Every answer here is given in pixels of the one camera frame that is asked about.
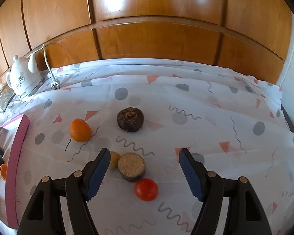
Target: kettle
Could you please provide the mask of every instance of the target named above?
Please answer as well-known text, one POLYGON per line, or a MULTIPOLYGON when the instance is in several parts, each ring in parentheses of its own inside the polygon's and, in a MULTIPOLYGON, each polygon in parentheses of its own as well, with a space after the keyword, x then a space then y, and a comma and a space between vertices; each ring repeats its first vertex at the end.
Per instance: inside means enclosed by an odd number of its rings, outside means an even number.
POLYGON ((36 93, 39 83, 42 81, 40 71, 35 60, 35 53, 29 58, 13 56, 14 63, 11 71, 6 73, 6 82, 15 94, 23 99, 36 93))

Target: metal bolt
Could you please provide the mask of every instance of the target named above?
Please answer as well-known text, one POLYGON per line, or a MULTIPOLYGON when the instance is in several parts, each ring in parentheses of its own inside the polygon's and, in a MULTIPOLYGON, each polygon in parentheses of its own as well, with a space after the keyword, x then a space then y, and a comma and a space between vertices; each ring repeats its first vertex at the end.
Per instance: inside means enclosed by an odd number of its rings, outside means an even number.
POLYGON ((214 178, 217 174, 214 171, 208 171, 207 175, 211 178, 214 178))
POLYGON ((43 178, 41 179, 41 181, 42 181, 43 183, 46 183, 46 182, 49 181, 49 177, 48 177, 48 176, 45 176, 45 177, 43 177, 43 178))
POLYGON ((74 177, 80 177, 82 175, 82 172, 80 170, 77 170, 76 172, 74 172, 74 177))
POLYGON ((247 182, 248 182, 248 179, 245 178, 245 177, 241 177, 241 178, 240 178, 240 181, 241 181, 242 183, 247 183, 247 182))

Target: tablecloth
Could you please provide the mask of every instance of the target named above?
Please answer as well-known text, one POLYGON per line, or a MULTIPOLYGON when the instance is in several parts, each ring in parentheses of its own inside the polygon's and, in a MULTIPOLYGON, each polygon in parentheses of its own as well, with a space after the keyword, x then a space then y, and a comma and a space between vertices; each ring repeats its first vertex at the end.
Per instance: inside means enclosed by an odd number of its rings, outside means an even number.
MULTIPOLYGON (((152 202, 138 199, 133 184, 108 170, 96 197, 88 202, 99 234, 189 234, 201 202, 178 164, 187 147, 207 170, 221 177, 246 176, 265 210, 273 234, 294 223, 294 133, 280 109, 282 88, 230 69, 165 59, 111 59, 53 69, 61 82, 50 89, 45 72, 38 92, 17 97, 0 113, 0 124, 26 114, 30 125, 16 179, 20 222, 43 176, 67 177, 94 160, 103 147, 135 152, 147 166, 145 177, 159 188, 152 202), (122 131, 117 113, 137 107, 144 114, 136 133, 122 131), (84 119, 92 129, 88 143, 70 140, 69 125, 84 119)), ((67 234, 73 234, 65 199, 67 234)), ((216 234, 222 234, 224 199, 216 234)))

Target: red tomato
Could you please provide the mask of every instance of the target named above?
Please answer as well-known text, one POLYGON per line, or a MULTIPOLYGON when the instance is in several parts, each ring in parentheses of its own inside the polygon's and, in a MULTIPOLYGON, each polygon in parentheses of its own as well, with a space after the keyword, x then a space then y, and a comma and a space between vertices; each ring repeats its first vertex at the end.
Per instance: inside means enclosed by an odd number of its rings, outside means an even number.
POLYGON ((135 194, 143 201, 152 201, 158 195, 158 186, 151 179, 142 179, 136 182, 134 186, 135 194))

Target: wooden wall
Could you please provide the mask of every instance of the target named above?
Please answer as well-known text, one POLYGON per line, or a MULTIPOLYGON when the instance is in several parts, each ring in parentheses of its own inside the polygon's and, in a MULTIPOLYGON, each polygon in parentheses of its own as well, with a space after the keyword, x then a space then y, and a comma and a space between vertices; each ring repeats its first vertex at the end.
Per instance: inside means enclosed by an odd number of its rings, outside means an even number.
MULTIPOLYGON (((14 54, 46 44, 51 67, 165 58, 231 68, 275 83, 291 34, 283 0, 6 0, 0 82, 14 54)), ((36 54, 45 69, 42 52, 36 54)))

